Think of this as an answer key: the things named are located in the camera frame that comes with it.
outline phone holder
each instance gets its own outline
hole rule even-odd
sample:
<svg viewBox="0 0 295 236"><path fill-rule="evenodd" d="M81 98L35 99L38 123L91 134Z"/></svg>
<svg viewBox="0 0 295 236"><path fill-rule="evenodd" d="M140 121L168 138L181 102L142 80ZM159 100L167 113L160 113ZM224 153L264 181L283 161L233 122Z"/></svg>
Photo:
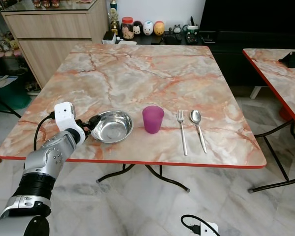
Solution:
<svg viewBox="0 0 295 236"><path fill-rule="evenodd" d="M279 62L285 64L288 68L295 68L295 52L288 53L284 58L280 59Z"/></svg>

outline silver spoon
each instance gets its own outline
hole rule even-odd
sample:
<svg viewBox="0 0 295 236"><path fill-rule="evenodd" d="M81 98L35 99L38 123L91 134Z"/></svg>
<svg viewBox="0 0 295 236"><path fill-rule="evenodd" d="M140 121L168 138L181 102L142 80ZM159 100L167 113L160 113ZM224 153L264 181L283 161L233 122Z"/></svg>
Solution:
<svg viewBox="0 0 295 236"><path fill-rule="evenodd" d="M205 153L207 153L207 147L206 147L205 139L203 137L203 133L202 133L200 125L199 125L199 123L201 121L200 112L197 111L197 110L192 110L191 113L190 113L190 119L198 127L198 131L199 131L199 134L200 134L200 141L201 141L203 151L205 151Z"/></svg>

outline stainless steel bowl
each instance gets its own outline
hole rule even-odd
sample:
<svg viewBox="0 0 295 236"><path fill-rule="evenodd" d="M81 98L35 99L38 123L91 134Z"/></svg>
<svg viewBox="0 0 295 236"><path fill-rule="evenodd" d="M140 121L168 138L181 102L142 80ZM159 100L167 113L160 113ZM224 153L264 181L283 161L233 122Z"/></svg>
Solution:
<svg viewBox="0 0 295 236"><path fill-rule="evenodd" d="M128 137L133 129L132 120L126 112L107 111L99 116L100 122L92 130L91 135L103 143L118 143Z"/></svg>

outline electrical cord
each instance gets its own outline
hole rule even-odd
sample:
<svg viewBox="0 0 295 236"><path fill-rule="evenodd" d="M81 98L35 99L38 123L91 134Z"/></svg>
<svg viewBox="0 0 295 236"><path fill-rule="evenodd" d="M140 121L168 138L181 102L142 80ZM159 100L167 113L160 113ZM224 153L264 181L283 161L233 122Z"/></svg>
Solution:
<svg viewBox="0 0 295 236"><path fill-rule="evenodd" d="M34 151L36 151L37 136L38 136L39 129L40 129L41 125L48 119L55 119L55 112L51 112L48 116L46 116L44 119L42 119L42 121L38 124L38 127L35 132L35 136L34 136Z"/></svg>
<svg viewBox="0 0 295 236"><path fill-rule="evenodd" d="M216 236L221 236L211 225L209 225L206 221L204 221L203 219L195 216L195 215L183 215L181 217L181 222L182 224L184 225L184 227L190 229L193 233L197 234L197 235L200 235L200 225L187 225L183 220L184 218L194 218L196 220L199 220L200 222L204 223L206 226L208 226L215 234Z"/></svg>

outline marble tile floor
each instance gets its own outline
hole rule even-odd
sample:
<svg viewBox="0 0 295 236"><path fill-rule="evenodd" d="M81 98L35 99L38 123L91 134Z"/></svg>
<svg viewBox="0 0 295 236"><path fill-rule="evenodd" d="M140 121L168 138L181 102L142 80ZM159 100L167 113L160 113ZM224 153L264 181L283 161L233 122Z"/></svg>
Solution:
<svg viewBox="0 0 295 236"><path fill-rule="evenodd" d="M263 88L255 100L249 93L232 91L254 133L284 122L278 115L280 102L270 90ZM12 115L0 114L0 143L16 121ZM294 178L295 141L289 128L269 140ZM251 186L284 180L263 139L258 142L267 159L260 170L164 166L164 176L182 182L190 193L157 179L144 166L97 184L96 179L121 170L121 165L66 163L53 190L50 235L191 236L180 217L193 214L217 223L221 236L295 236L295 184L247 192ZM23 161L0 164L0 213L22 171Z"/></svg>

